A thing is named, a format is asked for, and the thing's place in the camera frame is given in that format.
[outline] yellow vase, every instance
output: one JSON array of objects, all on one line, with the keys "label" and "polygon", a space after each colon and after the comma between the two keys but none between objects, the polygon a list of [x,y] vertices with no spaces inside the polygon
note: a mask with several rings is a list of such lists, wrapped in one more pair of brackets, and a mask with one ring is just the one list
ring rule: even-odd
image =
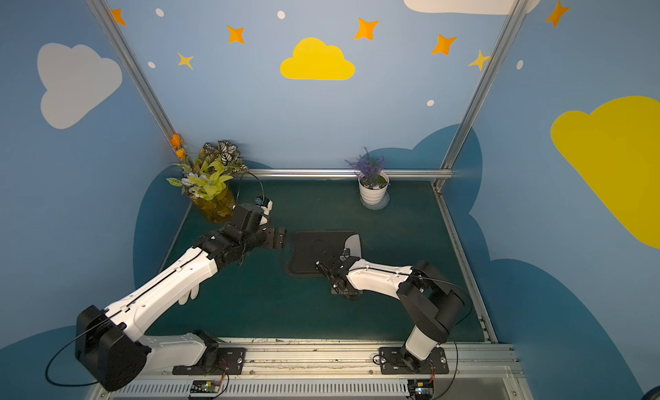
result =
[{"label": "yellow vase", "polygon": [[191,200],[199,207],[204,217],[214,224],[229,221],[236,205],[234,194],[229,186],[210,201],[203,198],[191,198]]}]

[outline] purple lavender flower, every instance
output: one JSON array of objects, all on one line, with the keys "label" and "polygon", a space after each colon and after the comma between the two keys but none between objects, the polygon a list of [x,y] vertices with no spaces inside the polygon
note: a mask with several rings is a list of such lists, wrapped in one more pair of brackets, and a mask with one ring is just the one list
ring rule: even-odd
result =
[{"label": "purple lavender flower", "polygon": [[346,161],[352,169],[359,171],[362,174],[360,178],[361,184],[373,190],[383,188],[387,181],[380,173],[385,169],[385,158],[372,158],[369,156],[369,150],[365,147],[366,154],[361,156],[356,162]]}]

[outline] green mat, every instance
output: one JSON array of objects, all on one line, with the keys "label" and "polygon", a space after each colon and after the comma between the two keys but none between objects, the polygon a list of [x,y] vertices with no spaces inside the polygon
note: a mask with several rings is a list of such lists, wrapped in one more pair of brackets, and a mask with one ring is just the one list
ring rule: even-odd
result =
[{"label": "green mat", "polygon": [[[424,259],[465,288],[461,269],[428,182],[394,181],[382,210],[362,206],[355,181],[263,181],[273,201],[272,226],[299,230],[353,230],[362,257],[378,264],[410,265]],[[239,201],[252,203],[258,183],[243,181]],[[191,209],[169,266],[218,225]],[[173,305],[148,335],[203,329],[217,337],[405,340],[413,322],[399,300],[366,291],[357,301],[330,294],[325,278],[295,279],[282,270],[280,253],[255,249],[239,268],[231,264],[200,285],[197,299]],[[457,341],[483,341],[473,312],[451,333]]]}]

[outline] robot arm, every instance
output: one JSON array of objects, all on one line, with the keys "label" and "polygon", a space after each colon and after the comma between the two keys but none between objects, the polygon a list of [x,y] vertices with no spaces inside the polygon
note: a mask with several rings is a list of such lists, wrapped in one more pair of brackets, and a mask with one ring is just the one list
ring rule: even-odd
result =
[{"label": "robot arm", "polygon": [[[255,247],[281,249],[284,228],[269,228],[273,207],[260,197],[257,205],[234,208],[232,219],[218,231],[200,238],[174,264],[103,311],[88,307],[77,319],[75,356],[106,388],[124,387],[141,371],[171,366],[216,364],[217,342],[202,332],[172,337],[147,337],[145,331],[175,302],[197,297],[199,283]],[[349,242],[353,252],[348,248]],[[415,323],[397,359],[410,371],[426,366],[438,343],[447,341],[463,300],[432,265],[392,267],[360,256],[359,237],[344,245],[338,261],[318,261],[316,270],[330,280],[334,294],[358,298],[371,290],[401,301]]]},{"label": "robot arm", "polygon": [[400,300],[415,323],[403,346],[401,362],[409,370],[425,367],[427,357],[438,343],[447,341],[465,307],[457,287],[426,261],[414,267],[392,267],[350,253],[345,249],[334,264],[318,261],[318,271],[330,280],[335,294],[358,298],[363,290],[369,290]]}]

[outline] yellow cloud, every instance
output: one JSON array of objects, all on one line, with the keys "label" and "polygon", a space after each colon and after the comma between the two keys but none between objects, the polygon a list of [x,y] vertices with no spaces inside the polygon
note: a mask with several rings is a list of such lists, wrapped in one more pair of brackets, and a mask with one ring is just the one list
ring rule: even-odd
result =
[{"label": "yellow cloud", "polygon": [[280,72],[289,79],[345,80],[353,76],[355,66],[337,46],[308,37],[296,45],[293,57],[282,62]]},{"label": "yellow cloud", "polygon": [[591,115],[566,112],[552,141],[630,233],[660,248],[660,102],[614,99]]}]

